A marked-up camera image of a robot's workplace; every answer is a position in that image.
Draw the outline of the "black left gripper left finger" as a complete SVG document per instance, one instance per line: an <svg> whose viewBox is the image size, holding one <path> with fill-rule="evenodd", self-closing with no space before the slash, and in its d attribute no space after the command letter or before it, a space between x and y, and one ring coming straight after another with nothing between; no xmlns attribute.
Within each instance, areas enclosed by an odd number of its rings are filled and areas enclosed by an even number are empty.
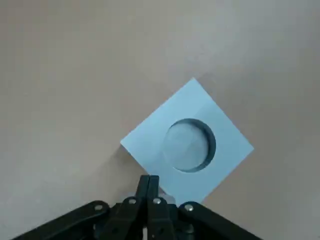
<svg viewBox="0 0 320 240"><path fill-rule="evenodd" d="M110 207L95 200L16 236L15 240L128 240L142 239L150 183L142 175L134 195Z"/></svg>

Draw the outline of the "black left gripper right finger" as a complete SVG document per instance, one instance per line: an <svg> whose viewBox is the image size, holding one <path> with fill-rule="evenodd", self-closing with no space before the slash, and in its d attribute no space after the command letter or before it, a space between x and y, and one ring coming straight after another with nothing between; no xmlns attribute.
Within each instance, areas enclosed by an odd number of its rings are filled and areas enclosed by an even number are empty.
<svg viewBox="0 0 320 240"><path fill-rule="evenodd" d="M259 240L223 216L194 201L180 206L159 195L160 178L148 180L148 238L150 240Z"/></svg>

